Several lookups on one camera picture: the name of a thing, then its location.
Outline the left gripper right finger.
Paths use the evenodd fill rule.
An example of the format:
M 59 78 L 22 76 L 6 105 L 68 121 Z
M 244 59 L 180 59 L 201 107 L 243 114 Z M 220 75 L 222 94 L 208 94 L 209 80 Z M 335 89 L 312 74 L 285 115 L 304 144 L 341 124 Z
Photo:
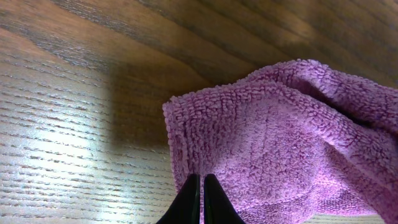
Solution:
M 204 223 L 245 224 L 214 174 L 208 174 L 204 180 Z

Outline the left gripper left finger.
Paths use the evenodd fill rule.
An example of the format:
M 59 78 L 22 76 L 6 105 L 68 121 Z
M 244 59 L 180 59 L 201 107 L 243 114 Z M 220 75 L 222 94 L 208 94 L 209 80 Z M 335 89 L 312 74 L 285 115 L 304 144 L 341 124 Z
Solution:
M 199 224 L 200 176 L 190 174 L 169 209 L 156 224 Z

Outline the purple cloth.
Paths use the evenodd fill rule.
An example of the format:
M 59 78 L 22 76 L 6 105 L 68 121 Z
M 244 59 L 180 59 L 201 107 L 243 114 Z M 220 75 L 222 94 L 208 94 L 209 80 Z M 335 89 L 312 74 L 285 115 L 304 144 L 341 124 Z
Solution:
M 163 105 L 176 188 L 214 174 L 246 223 L 397 222 L 397 90 L 315 60 Z

